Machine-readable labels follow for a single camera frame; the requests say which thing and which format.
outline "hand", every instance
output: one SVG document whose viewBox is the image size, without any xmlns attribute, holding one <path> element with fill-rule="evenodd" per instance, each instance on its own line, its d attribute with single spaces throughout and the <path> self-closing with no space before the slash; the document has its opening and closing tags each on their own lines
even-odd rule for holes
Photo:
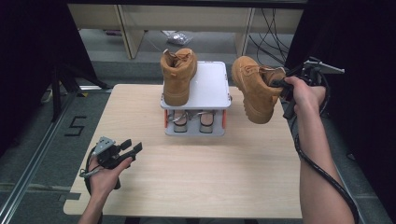
<svg viewBox="0 0 396 224">
<path fill-rule="evenodd" d="M 90 177 L 91 196 L 102 195 L 107 197 L 110 194 L 111 190 L 113 190 L 116 186 L 120 173 L 124 169 L 128 168 L 131 162 L 132 158 L 129 157 L 112 170 L 105 169 L 101 166 L 96 168 L 101 170 Z M 94 169 L 98 165 L 99 163 L 97 157 L 92 157 L 90 163 L 90 170 Z"/>
<path fill-rule="evenodd" d="M 310 87 L 297 77 L 285 77 L 285 81 L 294 86 L 293 97 L 296 101 L 294 111 L 297 115 L 302 109 L 314 109 L 318 112 L 326 93 L 324 87 Z"/>
</svg>

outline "forearm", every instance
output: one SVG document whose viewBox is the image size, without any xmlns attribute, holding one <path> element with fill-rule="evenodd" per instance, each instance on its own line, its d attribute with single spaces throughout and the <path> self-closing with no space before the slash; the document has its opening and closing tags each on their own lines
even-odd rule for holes
<svg viewBox="0 0 396 224">
<path fill-rule="evenodd" d="M 300 147 L 341 184 L 318 111 L 304 109 L 297 117 Z M 341 195 L 306 161 L 301 162 L 300 194 L 304 223 L 353 223 L 353 216 Z"/>
<path fill-rule="evenodd" d="M 78 224 L 96 224 L 102 214 L 103 207 L 105 206 L 107 196 L 98 195 L 91 196 L 88 205 L 82 214 Z"/>
</svg>

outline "tan boot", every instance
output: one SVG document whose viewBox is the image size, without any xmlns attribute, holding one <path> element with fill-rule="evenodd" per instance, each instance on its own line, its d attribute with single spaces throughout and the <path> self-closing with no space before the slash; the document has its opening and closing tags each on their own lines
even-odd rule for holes
<svg viewBox="0 0 396 224">
<path fill-rule="evenodd" d="M 247 118 L 253 123 L 264 124 L 274 114 L 274 106 L 282 88 L 269 87 L 274 79 L 286 76 L 282 67 L 260 66 L 248 56 L 235 60 L 232 67 L 233 83 L 244 93 Z"/>
<path fill-rule="evenodd" d="M 168 105 L 179 106 L 189 101 L 190 80 L 197 71 L 197 57 L 191 49 L 170 53 L 161 57 L 163 70 L 163 99 Z"/>
</svg>

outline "shoe rack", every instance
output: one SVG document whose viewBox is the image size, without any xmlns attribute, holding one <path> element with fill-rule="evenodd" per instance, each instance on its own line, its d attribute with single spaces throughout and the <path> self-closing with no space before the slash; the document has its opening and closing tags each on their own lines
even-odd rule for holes
<svg viewBox="0 0 396 224">
<path fill-rule="evenodd" d="M 164 128 L 174 136 L 222 136 L 225 134 L 227 108 L 231 105 L 227 71 L 223 62 L 197 62 L 197 72 L 190 81 L 189 101 L 182 106 L 170 106 L 161 99 L 164 109 Z M 186 132 L 175 132 L 175 110 L 187 111 Z M 200 132 L 199 113 L 214 111 L 212 133 Z"/>
</svg>

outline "table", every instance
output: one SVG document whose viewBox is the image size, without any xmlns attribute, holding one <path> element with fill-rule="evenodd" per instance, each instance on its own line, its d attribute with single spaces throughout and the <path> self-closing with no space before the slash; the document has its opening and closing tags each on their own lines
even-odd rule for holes
<svg viewBox="0 0 396 224">
<path fill-rule="evenodd" d="M 276 104 L 264 125 L 248 120 L 243 95 L 230 87 L 222 137 L 164 132 L 162 85 L 119 84 L 113 89 L 88 152 L 101 136 L 143 150 L 120 176 L 104 215 L 129 217 L 300 218 L 299 165 L 290 129 Z M 78 175 L 64 211 L 80 215 L 90 198 Z"/>
</svg>

